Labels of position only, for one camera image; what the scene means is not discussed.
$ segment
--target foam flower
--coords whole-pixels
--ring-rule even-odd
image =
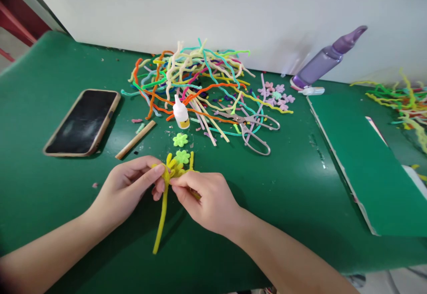
[[[274,99],[274,97],[269,98],[268,100],[266,100],[266,103],[271,104],[272,106],[277,105],[276,100]]]
[[[293,103],[293,102],[294,102],[294,100],[295,100],[295,97],[292,97],[292,95],[288,95],[288,96],[286,97],[286,100],[287,100],[289,103]]]
[[[173,159],[176,160],[178,163],[188,164],[190,154],[188,154],[186,150],[177,151],[177,155]]]
[[[282,93],[285,91],[285,86],[283,84],[279,84],[276,86],[276,92]]]
[[[274,92],[275,89],[274,89],[273,82],[271,82],[271,83],[270,82],[266,82],[266,89],[268,89],[270,91],[270,93]]]
[[[271,94],[268,89],[258,89],[258,93],[260,93],[263,96],[265,95],[266,97],[270,96],[270,94]]]
[[[286,105],[286,101],[285,100],[278,100],[277,101],[277,106],[279,106],[279,108],[283,111],[288,110],[289,107],[288,105]]]
[[[274,92],[274,93],[271,94],[271,97],[273,97],[274,99],[279,100],[279,99],[282,98],[282,94],[279,93],[279,92]]]
[[[173,138],[173,145],[183,147],[184,144],[188,143],[187,137],[187,134],[178,133],[178,135]]]

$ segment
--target green foam flower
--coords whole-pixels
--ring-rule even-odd
[[[190,154],[188,154],[186,150],[177,151],[177,155],[173,159],[176,160],[178,163],[188,164]]]
[[[279,93],[279,92],[274,92],[274,93],[272,93],[272,94],[271,94],[271,96],[272,96],[273,98],[277,99],[277,100],[279,100],[279,99],[281,99],[281,98],[282,98],[282,94],[281,94],[281,93]]]
[[[184,144],[188,143],[187,137],[187,134],[178,133],[178,135],[173,138],[173,145],[183,147]]]

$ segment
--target green cardboard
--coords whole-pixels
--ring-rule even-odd
[[[427,200],[354,97],[307,97],[374,235],[427,236]]]

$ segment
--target purple bottle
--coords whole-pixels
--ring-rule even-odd
[[[367,29],[365,25],[359,26],[350,34],[338,38],[332,46],[323,48],[290,80],[291,85],[303,89],[313,84],[342,61],[343,55],[353,48]]]

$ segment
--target phone case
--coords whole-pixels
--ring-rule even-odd
[[[47,147],[51,144],[51,142],[55,139],[56,134],[58,133],[59,129],[61,128],[61,126],[63,125],[63,123],[66,121],[66,119],[68,118],[68,116],[70,115],[70,113],[72,112],[72,110],[74,109],[74,107],[76,106],[77,102],[81,99],[81,97],[83,96],[83,93],[86,91],[99,91],[99,92],[112,92],[112,93],[116,93],[116,98],[114,99],[113,103],[111,104],[110,110],[107,113],[107,116],[105,117],[104,121],[102,122],[101,128],[99,129],[98,134],[95,136],[95,139],[93,140],[92,146],[90,147],[89,151],[86,153],[47,153],[46,149]],[[49,138],[48,142],[46,143],[46,145],[43,148],[43,154],[47,155],[47,156],[55,156],[55,157],[85,157],[85,156],[89,156],[92,155],[98,148],[99,143],[105,133],[105,130],[108,127],[108,124],[110,123],[111,117],[113,116],[114,111],[116,110],[117,105],[119,104],[119,101],[121,99],[121,96],[118,92],[116,91],[110,91],[110,90],[102,90],[102,89],[85,89],[83,92],[80,93],[79,97],[76,99],[76,101],[74,102],[74,104],[71,106],[70,110],[68,111],[67,115],[65,115],[64,119],[62,120],[62,122],[59,124],[58,128],[55,130],[55,132],[53,133],[53,135]]]

